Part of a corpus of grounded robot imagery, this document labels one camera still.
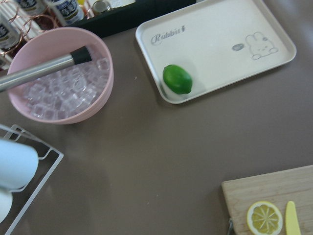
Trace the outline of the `light blue cup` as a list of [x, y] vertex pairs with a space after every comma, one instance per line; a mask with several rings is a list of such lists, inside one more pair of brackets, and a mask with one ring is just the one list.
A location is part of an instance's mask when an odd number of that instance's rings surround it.
[[0, 140], [0, 186], [10, 190], [26, 187], [38, 168], [37, 151], [28, 145]]

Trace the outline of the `wooden cutting board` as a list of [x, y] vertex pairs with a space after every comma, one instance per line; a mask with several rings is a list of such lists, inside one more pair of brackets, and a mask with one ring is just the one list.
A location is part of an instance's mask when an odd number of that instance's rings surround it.
[[237, 235], [249, 235], [248, 208], [257, 201], [273, 203], [285, 213], [295, 203], [301, 234], [313, 233], [313, 167], [311, 165], [222, 182], [222, 189]]

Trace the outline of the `steel muddler black tip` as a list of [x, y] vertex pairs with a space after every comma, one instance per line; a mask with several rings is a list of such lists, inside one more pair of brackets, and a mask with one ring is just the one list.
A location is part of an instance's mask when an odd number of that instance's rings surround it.
[[69, 54], [2, 76], [0, 78], [0, 91], [4, 92], [51, 73], [90, 61], [92, 61], [92, 57], [89, 47], [83, 46]]

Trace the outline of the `white cup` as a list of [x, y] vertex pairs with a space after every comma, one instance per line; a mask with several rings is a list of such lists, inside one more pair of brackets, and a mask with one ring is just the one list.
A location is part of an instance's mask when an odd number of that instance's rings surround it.
[[13, 202], [12, 193], [6, 190], [0, 191], [0, 221], [2, 222], [10, 212]]

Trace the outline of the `green lime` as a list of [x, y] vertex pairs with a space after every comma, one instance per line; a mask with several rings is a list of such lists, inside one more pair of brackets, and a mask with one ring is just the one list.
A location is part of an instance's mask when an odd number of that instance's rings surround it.
[[178, 65], [167, 65], [163, 69], [163, 81], [176, 94], [190, 93], [193, 85], [191, 75]]

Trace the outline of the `cream rabbit tray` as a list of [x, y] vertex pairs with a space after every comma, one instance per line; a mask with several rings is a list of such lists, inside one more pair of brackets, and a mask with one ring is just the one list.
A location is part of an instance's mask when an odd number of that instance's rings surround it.
[[[205, 0], [142, 23], [135, 33], [161, 97], [191, 99], [290, 62], [296, 47], [262, 0]], [[188, 94], [163, 81], [175, 64], [192, 77]]]

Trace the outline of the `dark sauce bottle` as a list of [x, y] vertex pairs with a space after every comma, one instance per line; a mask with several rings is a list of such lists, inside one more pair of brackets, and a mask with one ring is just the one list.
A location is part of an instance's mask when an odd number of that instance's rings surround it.
[[76, 0], [53, 0], [51, 6], [62, 26], [71, 25], [84, 18], [84, 12]]

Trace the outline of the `yellow plastic knife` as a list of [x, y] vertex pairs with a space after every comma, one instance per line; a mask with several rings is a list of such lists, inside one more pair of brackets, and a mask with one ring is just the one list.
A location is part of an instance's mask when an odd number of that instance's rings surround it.
[[289, 201], [286, 205], [285, 227], [287, 235], [301, 235], [296, 206], [293, 201]]

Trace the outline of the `pink bowl of ice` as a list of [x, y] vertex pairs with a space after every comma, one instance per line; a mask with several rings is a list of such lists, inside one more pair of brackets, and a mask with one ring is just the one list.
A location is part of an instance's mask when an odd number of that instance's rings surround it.
[[8, 90], [23, 116], [53, 124], [73, 124], [95, 115], [113, 89], [111, 53], [94, 33], [62, 27], [43, 33], [23, 46], [9, 68], [13, 73], [88, 46], [92, 61], [71, 66]]

